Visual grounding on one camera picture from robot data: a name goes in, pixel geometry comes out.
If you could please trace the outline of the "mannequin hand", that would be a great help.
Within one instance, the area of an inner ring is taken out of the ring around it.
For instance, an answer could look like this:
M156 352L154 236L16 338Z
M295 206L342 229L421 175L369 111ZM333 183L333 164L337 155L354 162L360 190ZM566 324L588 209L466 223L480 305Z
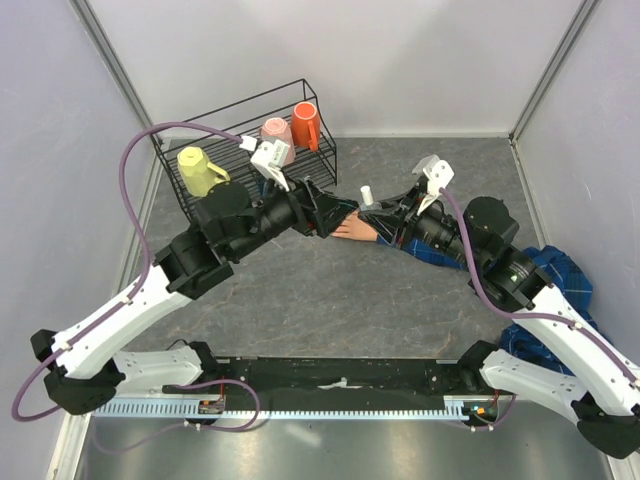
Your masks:
M376 242L378 238L376 230L361 220L357 211L349 214L331 235L335 238L361 242Z

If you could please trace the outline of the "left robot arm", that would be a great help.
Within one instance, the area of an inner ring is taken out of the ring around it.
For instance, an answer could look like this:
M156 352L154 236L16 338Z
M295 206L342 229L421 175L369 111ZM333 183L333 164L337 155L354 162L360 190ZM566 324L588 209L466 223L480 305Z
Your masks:
M117 395L187 386L211 392L220 371L205 343L191 342L174 352L134 353L125 346L229 279L233 264L286 230L325 238L357 207L309 179L286 190L273 187L258 202L239 182L214 187L196 202L189 228L158 251L127 290L71 328L32 336L39 360L54 357L44 378L49 398L81 415Z

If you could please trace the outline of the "white nail polish cap brush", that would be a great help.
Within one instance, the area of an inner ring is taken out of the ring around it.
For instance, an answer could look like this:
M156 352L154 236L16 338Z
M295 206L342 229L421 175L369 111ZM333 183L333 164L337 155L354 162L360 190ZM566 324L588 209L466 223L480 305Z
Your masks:
M371 187L369 185L363 185L360 188L360 193L361 193L361 199L362 199L361 204L362 203L372 204L375 202Z

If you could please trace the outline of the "blue plaid sleeve forearm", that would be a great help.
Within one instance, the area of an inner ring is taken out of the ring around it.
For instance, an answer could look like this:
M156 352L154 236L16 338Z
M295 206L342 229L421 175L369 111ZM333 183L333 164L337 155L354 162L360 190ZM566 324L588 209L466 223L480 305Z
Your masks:
M377 236L376 243L386 247L400 249L405 253L411 255L412 257L430 265L463 271L467 270L467 266L465 263L459 263L449 258L438 250L417 239L412 240L410 243L404 246L397 246L396 244L387 242L383 237Z

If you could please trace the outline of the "nail polish bottle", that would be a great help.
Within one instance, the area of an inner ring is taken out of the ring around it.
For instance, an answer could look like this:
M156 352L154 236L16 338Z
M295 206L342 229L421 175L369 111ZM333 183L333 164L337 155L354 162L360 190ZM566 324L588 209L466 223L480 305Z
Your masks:
M359 211L360 213L364 213L364 212L367 212L367 211L379 210L380 208L381 208L381 204L380 204L379 202L374 202L374 203L372 203L372 204L362 203L362 204L359 206L358 211Z

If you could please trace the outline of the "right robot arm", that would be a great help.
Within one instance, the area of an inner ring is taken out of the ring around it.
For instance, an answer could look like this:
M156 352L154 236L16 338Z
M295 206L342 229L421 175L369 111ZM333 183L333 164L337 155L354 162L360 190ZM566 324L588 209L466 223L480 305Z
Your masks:
M639 450L639 367L577 312L546 272L511 242L519 229L504 203L476 197L447 215L438 197L444 188L419 185L376 202L361 189L361 219L387 242L417 239L465 266L476 295L495 314L522 326L568 369L568 374L519 360L503 349L458 368L467 392L506 390L572 422L602 453L625 459Z

